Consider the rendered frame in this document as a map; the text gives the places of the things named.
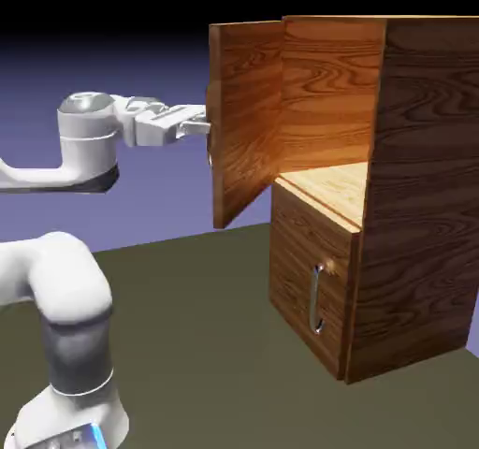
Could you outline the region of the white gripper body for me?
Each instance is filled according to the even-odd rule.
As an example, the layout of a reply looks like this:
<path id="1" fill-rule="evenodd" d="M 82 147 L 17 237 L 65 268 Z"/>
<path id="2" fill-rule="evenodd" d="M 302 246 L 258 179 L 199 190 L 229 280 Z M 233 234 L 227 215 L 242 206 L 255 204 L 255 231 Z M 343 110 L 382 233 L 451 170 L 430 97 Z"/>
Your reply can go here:
<path id="1" fill-rule="evenodd" d="M 176 137 L 178 125 L 196 115 L 206 116 L 205 105 L 176 105 L 161 108 L 151 104 L 134 119 L 136 144 L 143 147 L 166 146 L 180 138 Z"/>

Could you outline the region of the dark metal door handle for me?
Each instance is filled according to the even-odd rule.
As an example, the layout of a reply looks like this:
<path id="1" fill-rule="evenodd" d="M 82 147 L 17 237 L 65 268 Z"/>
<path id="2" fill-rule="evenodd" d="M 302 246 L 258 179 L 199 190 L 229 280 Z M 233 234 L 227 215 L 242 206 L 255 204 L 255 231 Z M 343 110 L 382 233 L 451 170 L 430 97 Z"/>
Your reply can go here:
<path id="1" fill-rule="evenodd" d="M 211 118 L 213 114 L 213 104 L 211 103 L 212 99 L 212 84 L 209 83 L 207 86 L 206 90 L 206 121 L 210 126 L 209 133 L 207 134 L 207 140 L 206 140 L 206 150 L 207 150 L 207 156 L 208 156 L 208 163 L 209 167 L 212 167 L 212 156 L 211 156 L 211 129 L 212 129 L 212 123 L 211 123 Z"/>

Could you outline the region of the wooden cabinet door with knot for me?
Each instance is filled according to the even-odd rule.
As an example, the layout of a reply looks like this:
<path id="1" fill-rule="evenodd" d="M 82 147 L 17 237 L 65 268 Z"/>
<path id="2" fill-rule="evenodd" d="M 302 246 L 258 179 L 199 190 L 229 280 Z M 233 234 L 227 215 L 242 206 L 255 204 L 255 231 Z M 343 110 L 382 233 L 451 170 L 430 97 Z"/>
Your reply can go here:
<path id="1" fill-rule="evenodd" d="M 361 230 L 279 178 L 272 185 L 269 298 L 327 370 L 345 378 Z M 312 269 L 319 279 L 319 335 L 309 328 Z"/>

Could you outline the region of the wooden cabinet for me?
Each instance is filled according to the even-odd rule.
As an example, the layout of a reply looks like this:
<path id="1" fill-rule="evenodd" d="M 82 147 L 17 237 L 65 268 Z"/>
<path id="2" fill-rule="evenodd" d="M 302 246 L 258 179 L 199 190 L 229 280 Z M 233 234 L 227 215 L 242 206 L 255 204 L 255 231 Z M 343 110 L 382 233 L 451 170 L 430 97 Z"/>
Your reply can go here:
<path id="1" fill-rule="evenodd" d="M 342 381 L 463 347 L 479 289 L 479 17 L 283 24 L 276 180 L 361 230 Z"/>

